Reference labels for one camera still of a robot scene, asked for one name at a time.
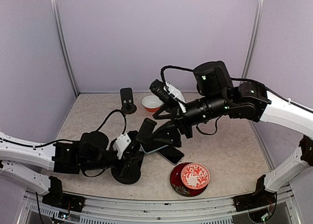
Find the black pole phone stand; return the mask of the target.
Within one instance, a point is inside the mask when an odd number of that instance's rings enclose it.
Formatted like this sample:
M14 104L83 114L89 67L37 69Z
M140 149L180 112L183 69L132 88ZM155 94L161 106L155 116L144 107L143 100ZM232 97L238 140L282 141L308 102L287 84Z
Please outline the black pole phone stand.
M110 150L117 154L117 162L111 168L111 174L116 181L126 185L139 181L144 158L141 144L152 134L156 125L155 121L145 118L138 131L123 133L110 143Z

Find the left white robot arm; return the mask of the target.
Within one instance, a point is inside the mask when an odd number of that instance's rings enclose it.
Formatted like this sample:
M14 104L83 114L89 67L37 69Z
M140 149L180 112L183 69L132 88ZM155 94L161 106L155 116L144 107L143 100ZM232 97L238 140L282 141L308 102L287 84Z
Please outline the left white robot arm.
M141 176L144 153L134 140L136 131L123 133L112 142L100 131L82 134L79 140L58 139L39 144L0 134L0 157L34 165L59 174L83 174L110 170L123 184L134 184Z

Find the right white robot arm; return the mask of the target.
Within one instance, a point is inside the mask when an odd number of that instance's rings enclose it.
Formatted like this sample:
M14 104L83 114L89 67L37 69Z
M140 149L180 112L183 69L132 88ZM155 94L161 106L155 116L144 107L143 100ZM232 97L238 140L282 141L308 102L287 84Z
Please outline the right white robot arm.
M180 146L180 137L193 136L193 130L209 120L227 115L231 119L272 123L303 135L299 147L274 171L257 180L255 192L250 195L254 206L261 206L303 170L313 164L313 111L275 93L264 84L251 79L239 79L234 86L225 63L212 61L192 70L200 98L186 102L182 93L161 77L150 85L163 106L153 115L166 123L151 135L165 144L170 143L169 133L174 133L174 144Z

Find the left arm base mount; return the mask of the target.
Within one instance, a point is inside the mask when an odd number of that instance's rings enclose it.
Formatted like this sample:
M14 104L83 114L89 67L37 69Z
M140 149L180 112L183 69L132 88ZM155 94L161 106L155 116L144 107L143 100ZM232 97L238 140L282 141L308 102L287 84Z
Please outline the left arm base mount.
M81 213L85 204L83 196L63 192L62 182L57 177L49 176L50 186L48 193L42 195L42 203L67 211Z

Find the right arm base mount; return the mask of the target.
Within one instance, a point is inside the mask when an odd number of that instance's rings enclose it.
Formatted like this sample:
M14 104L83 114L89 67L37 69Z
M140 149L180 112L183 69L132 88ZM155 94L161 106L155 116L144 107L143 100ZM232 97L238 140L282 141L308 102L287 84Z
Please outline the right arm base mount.
M266 175L262 175L257 179L254 192L237 195L233 198L237 212L255 209L277 202L277 192L273 193L265 190L265 177Z

